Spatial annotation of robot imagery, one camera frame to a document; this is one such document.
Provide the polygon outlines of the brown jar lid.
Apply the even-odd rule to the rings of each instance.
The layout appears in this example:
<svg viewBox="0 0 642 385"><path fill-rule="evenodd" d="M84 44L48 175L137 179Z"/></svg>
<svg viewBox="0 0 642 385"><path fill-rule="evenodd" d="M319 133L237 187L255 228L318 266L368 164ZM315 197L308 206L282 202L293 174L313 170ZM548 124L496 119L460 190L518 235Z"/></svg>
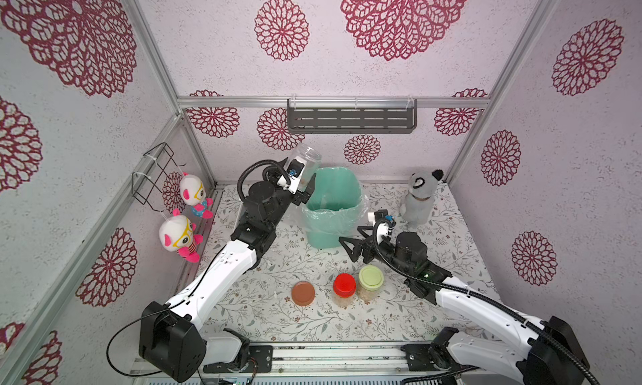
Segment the brown jar lid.
<svg viewBox="0 0 642 385"><path fill-rule="evenodd" d="M315 296L314 286L308 281L297 282L291 290L292 301L297 306L309 306L313 303Z"/></svg>

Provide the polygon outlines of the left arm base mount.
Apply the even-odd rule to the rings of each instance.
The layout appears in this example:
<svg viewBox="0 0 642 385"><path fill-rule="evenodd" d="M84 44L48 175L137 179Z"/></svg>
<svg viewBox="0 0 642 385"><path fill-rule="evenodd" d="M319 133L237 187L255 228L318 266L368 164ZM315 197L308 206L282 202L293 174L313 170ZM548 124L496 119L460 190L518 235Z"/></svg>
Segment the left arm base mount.
<svg viewBox="0 0 642 385"><path fill-rule="evenodd" d="M207 352L202 362L204 373L270 373L274 347L251 343L233 330L219 331L207 339Z"/></svg>

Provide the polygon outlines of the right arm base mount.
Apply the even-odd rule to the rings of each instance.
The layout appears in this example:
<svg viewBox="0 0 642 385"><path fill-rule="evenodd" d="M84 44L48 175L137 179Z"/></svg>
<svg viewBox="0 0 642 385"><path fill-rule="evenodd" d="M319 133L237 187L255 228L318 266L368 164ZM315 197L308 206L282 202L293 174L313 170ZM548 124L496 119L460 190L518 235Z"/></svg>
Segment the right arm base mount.
<svg viewBox="0 0 642 385"><path fill-rule="evenodd" d="M410 372L449 372L459 371L463 368L477 367L457 363L447 350L451 340L460 331L452 326L443 328L430 343L408 343L401 346L401 351L406 356L406 363Z"/></svg>

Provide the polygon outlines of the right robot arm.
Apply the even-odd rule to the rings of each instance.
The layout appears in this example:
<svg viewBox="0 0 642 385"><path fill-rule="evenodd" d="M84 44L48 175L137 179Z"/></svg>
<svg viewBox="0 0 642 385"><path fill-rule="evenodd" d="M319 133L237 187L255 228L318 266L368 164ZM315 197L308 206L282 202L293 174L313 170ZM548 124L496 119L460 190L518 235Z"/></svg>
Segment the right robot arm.
<svg viewBox="0 0 642 385"><path fill-rule="evenodd" d="M429 346L429 355L446 377L483 369L521 384L598 383L566 321L528 316L473 291L428 259L427 247L415 232L402 232L393 239L389 219L358 230L362 239L339 238L352 261L382 262L406 279L415 296L463 316L496 337L487 341L453 327L441 330Z"/></svg>

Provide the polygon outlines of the glass jar of peanuts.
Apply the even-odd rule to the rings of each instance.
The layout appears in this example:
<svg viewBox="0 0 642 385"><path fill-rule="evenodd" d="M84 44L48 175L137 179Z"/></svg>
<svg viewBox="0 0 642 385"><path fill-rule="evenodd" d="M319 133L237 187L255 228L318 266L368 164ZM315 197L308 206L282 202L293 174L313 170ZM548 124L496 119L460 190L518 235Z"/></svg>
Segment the glass jar of peanuts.
<svg viewBox="0 0 642 385"><path fill-rule="evenodd" d="M299 184L299 190L304 191L307 187L307 184L316 173L317 168L321 164L322 156L317 150L309 147L309 145L303 142L294 148L289 158L298 156L302 157L306 162L306 168L303 172L303 178L301 184Z"/></svg>

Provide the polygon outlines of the red lidded peanut jar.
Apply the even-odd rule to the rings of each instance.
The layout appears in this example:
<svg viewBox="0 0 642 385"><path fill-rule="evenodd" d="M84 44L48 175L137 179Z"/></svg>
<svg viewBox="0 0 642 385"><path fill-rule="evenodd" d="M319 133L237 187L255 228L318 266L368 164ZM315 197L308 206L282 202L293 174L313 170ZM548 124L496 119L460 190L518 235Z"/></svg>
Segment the red lidded peanut jar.
<svg viewBox="0 0 642 385"><path fill-rule="evenodd" d="M333 283L332 298L340 308L347 308L354 300L356 293L356 280L348 273L336 276Z"/></svg>

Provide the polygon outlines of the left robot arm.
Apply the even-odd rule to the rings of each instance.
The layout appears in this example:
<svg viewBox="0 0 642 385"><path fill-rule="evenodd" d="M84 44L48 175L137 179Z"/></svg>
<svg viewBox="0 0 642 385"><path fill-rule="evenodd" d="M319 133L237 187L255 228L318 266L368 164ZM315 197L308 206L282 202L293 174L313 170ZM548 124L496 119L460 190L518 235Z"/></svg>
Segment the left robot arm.
<svg viewBox="0 0 642 385"><path fill-rule="evenodd" d="M305 204L314 181L292 192L263 180L243 200L243 213L232 239L185 289L164 304L152 301L140 318L140 356L160 372L184 383L212 364L247 366L250 341L233 330L205 339L200 331L232 285L255 268L276 238L276 228L291 204Z"/></svg>

